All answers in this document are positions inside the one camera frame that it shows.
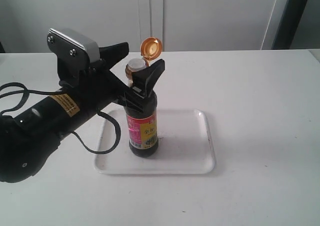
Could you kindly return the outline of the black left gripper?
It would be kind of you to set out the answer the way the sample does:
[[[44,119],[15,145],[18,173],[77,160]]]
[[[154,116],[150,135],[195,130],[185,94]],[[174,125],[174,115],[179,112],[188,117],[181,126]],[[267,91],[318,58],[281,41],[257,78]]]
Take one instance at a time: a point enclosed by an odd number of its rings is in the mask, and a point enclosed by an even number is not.
[[[130,109],[155,109],[157,95],[154,86],[165,70],[159,59],[150,66],[142,58],[131,59],[125,74],[130,81],[125,85],[111,69],[129,54],[127,42],[99,47],[100,60],[91,63],[77,78],[72,78],[70,66],[58,60],[57,72],[61,90],[67,93],[80,110],[92,117],[111,103]]]

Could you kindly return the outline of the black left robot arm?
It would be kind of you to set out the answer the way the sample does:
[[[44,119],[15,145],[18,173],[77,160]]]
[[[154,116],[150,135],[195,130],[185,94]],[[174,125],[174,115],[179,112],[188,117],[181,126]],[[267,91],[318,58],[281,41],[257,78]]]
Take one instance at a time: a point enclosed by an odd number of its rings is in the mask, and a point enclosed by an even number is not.
[[[119,123],[103,109],[123,96],[123,83],[111,68],[129,53],[122,42],[99,48],[90,62],[85,51],[71,57],[59,50],[57,72],[60,89],[45,92],[44,99],[19,115],[0,113],[0,180],[17,183],[34,176],[68,135],[95,115],[110,121],[115,144],[121,138]]]

